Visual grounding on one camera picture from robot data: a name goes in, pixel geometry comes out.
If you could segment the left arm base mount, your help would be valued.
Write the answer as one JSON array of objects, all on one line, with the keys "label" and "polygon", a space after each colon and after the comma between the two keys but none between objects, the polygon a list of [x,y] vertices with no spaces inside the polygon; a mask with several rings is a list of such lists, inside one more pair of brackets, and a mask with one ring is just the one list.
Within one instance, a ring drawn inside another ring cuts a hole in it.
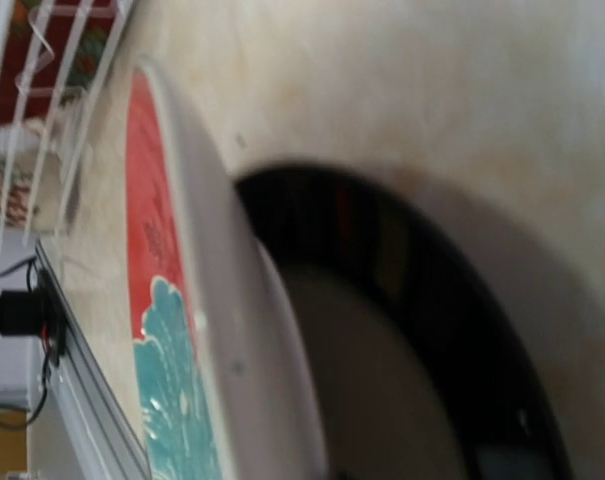
[{"label": "left arm base mount", "polygon": [[38,337],[53,366],[66,354],[68,318],[52,276],[38,273],[31,291],[0,292],[0,337]]}]

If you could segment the red teal patterned plate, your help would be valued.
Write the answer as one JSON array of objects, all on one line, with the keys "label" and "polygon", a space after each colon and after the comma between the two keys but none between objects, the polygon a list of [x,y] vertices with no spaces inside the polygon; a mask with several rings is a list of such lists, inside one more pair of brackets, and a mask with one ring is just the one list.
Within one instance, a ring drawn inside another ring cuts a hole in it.
[{"label": "red teal patterned plate", "polygon": [[133,356],[155,479],[328,479],[309,362],[281,276],[191,101],[131,78],[125,147]]}]

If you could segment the black rimmed plate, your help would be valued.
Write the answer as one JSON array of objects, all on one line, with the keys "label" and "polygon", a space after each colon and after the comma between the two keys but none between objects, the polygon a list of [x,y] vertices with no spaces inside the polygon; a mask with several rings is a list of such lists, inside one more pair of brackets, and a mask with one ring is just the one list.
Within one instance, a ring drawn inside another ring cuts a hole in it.
[{"label": "black rimmed plate", "polygon": [[418,210],[338,168],[288,163],[236,183],[257,237],[283,266],[313,265],[380,308],[417,354],[471,479],[570,479],[541,381],[477,271]]}]

